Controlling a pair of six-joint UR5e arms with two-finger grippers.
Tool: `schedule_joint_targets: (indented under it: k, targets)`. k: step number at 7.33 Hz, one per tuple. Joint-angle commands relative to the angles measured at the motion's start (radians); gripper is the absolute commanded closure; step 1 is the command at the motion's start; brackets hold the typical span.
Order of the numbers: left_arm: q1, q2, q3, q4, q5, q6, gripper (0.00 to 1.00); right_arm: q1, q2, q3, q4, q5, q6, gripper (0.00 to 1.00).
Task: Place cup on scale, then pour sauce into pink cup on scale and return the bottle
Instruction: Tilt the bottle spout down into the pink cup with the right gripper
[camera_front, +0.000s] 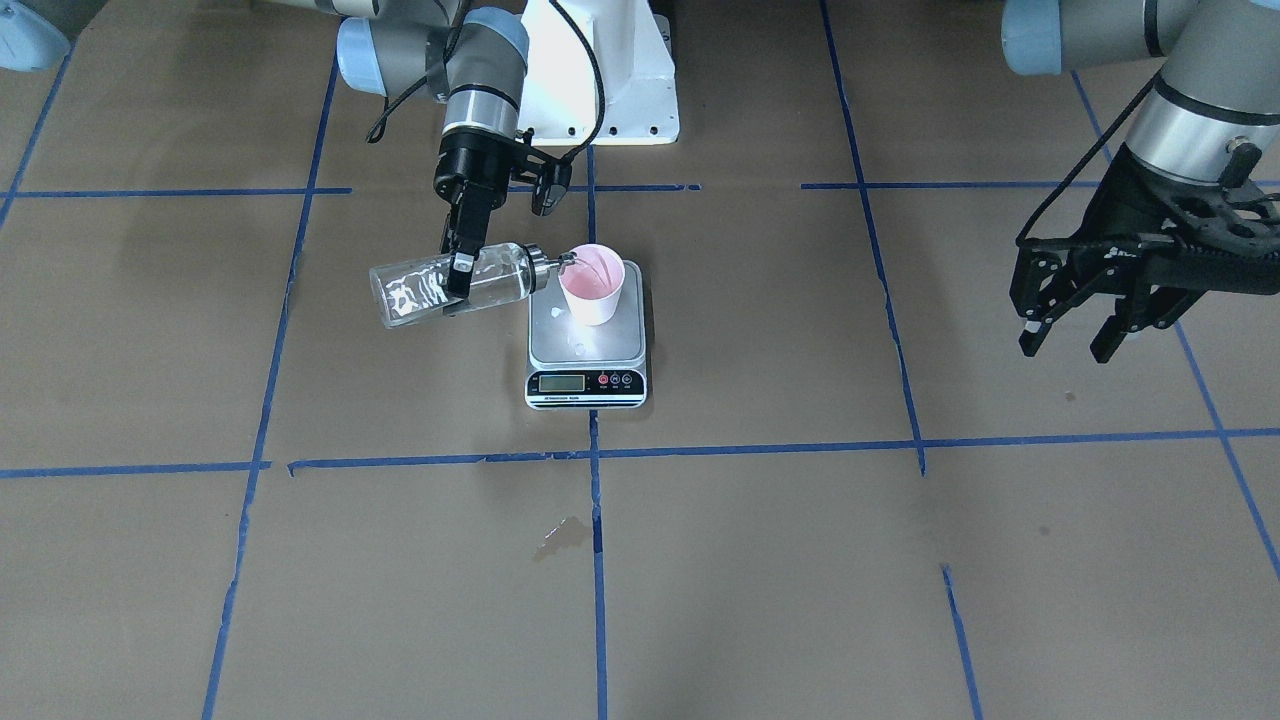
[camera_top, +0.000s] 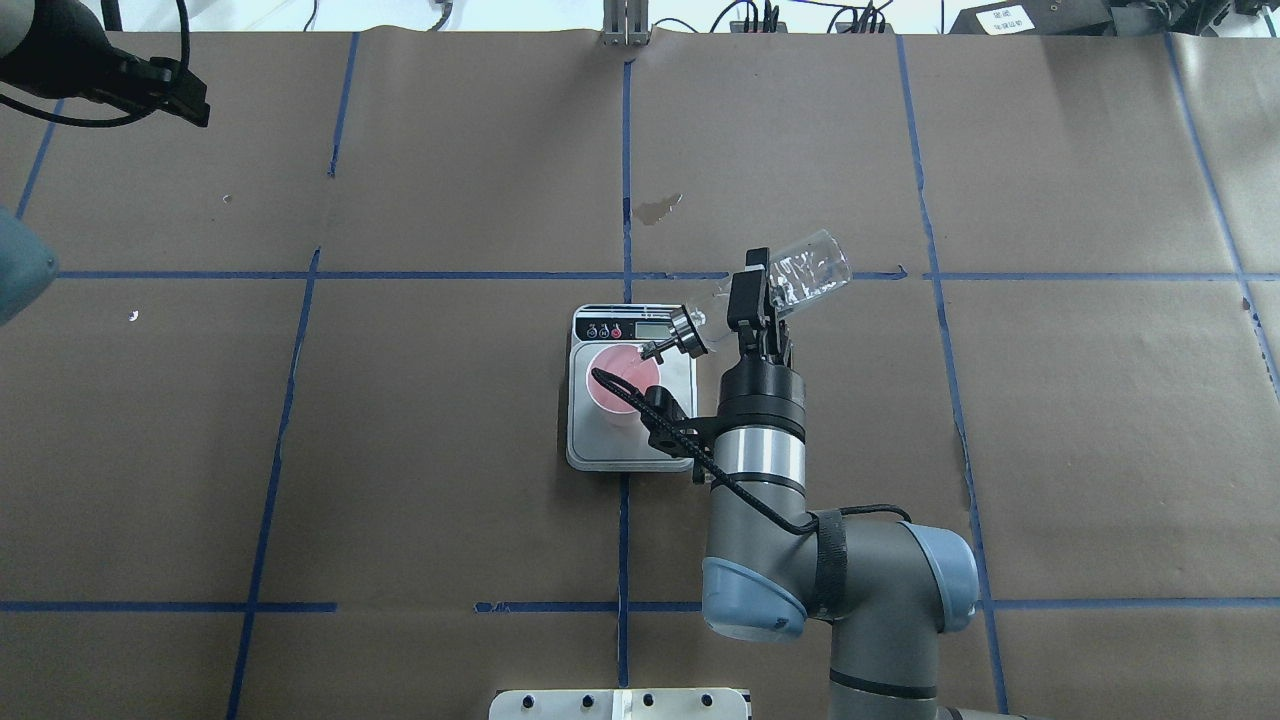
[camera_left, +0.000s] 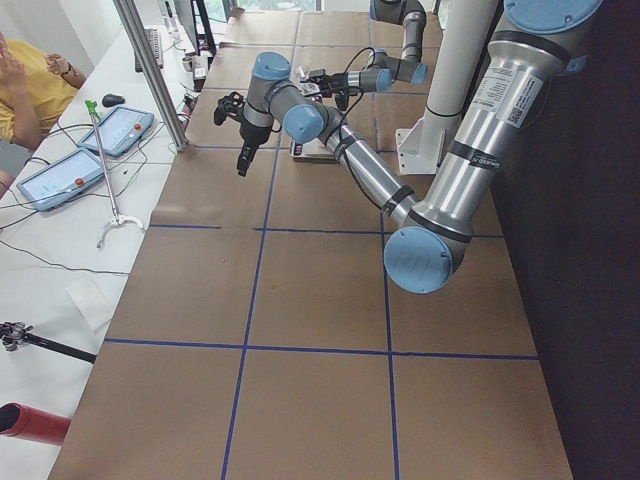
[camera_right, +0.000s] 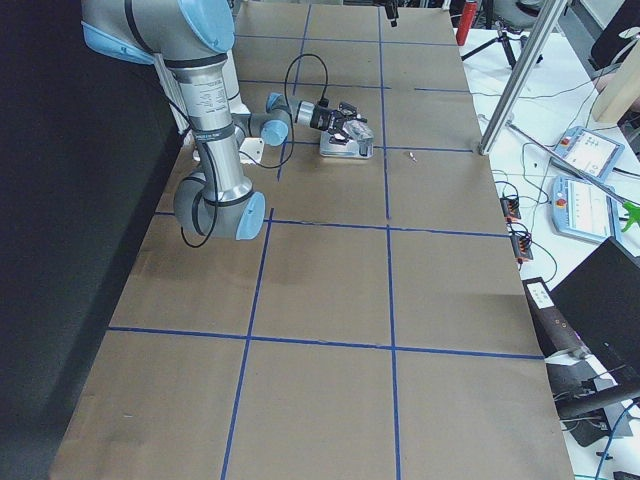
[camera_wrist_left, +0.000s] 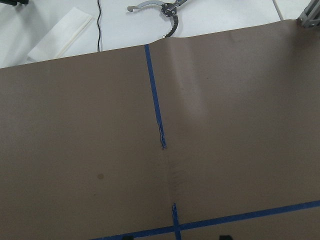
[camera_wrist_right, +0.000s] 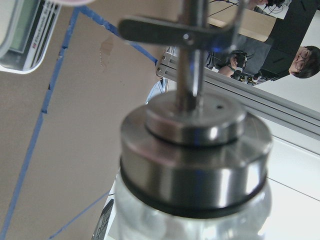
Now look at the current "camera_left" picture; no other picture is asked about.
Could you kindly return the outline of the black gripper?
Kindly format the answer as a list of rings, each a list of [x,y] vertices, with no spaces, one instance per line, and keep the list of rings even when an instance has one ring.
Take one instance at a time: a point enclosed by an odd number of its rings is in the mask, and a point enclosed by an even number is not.
[[[322,75],[319,80],[320,93],[324,98],[330,98],[334,94],[349,94],[349,79],[346,72],[332,75]]]
[[[258,150],[258,146],[263,145],[269,140],[271,124],[267,124],[266,126],[256,125],[246,118],[242,118],[240,122],[240,135],[244,144],[238,156],[236,168],[239,173],[246,176]]]

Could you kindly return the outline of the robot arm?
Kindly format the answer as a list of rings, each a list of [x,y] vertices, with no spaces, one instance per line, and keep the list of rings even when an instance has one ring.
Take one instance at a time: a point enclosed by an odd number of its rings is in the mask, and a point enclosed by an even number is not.
[[[427,15],[422,4],[411,0],[371,1],[369,17],[402,27],[400,56],[394,57],[384,49],[368,47],[367,64],[361,70],[351,70],[347,66],[342,72],[331,75],[324,70],[309,75],[308,80],[318,86],[324,97],[386,92],[396,81],[416,85],[426,80],[427,66],[422,62],[422,50]]]
[[[220,100],[214,121],[240,125],[240,175],[274,125],[297,144],[322,143],[397,223],[384,250],[388,275],[407,291],[433,292],[460,266],[473,216],[543,86],[583,65],[580,48],[599,7],[596,1],[454,1],[429,77],[421,61],[422,5],[374,1],[372,19],[404,30],[400,58],[373,50],[363,70],[311,73],[315,91],[304,94],[290,79],[290,63],[263,52],[247,93]],[[423,116],[396,133],[400,172],[393,173],[348,124],[348,98],[427,79]]]

